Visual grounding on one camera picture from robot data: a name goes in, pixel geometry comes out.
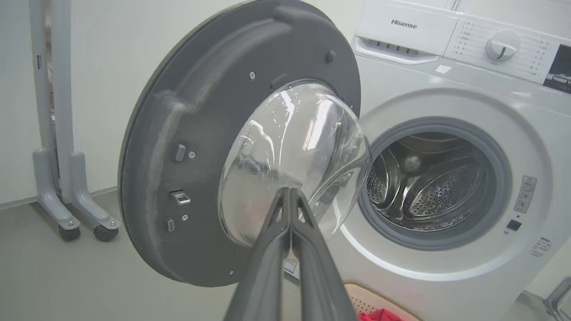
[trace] caster wheel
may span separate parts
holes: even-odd
[[[81,235],[79,227],[76,227],[73,230],[64,230],[63,227],[58,225],[58,231],[59,231],[59,236],[62,238],[62,240],[66,242],[77,239]]]
[[[117,228],[114,230],[108,230],[102,225],[99,225],[98,227],[93,229],[93,234],[95,235],[95,238],[97,238],[101,242],[112,241],[117,236],[118,233],[119,230]]]

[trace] control panel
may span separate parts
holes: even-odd
[[[444,57],[543,84],[558,48],[532,31],[459,18]]]

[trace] washing machine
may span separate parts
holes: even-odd
[[[265,191],[229,168],[273,178],[287,158],[315,182],[330,177],[308,168],[349,159],[319,199],[341,277],[425,320],[500,319],[569,236],[570,53],[569,39],[412,3],[366,1],[350,44],[303,2],[229,8],[177,44],[135,105],[126,230],[168,278],[236,283],[255,241],[241,231],[260,219],[248,213],[269,205],[242,202]],[[319,133],[284,143],[291,132]],[[314,152],[340,141],[343,157]]]

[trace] control knob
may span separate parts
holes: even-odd
[[[493,61],[506,61],[521,48],[521,38],[512,30],[503,30],[493,35],[486,44],[486,53]]]

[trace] red cloth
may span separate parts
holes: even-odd
[[[371,314],[359,313],[359,321],[402,321],[394,313],[380,309]]]

